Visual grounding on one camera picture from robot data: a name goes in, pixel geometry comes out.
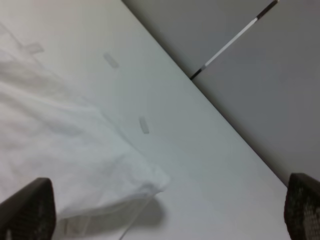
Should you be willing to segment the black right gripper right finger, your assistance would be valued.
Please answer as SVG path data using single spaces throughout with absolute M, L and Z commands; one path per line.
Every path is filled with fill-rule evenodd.
M 320 182 L 305 173 L 289 177 L 284 222 L 292 240 L 320 238 Z

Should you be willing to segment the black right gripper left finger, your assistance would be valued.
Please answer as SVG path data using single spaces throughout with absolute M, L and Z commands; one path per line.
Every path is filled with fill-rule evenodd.
M 57 222 L 49 178 L 37 178 L 0 203 L 2 240 L 50 240 Z

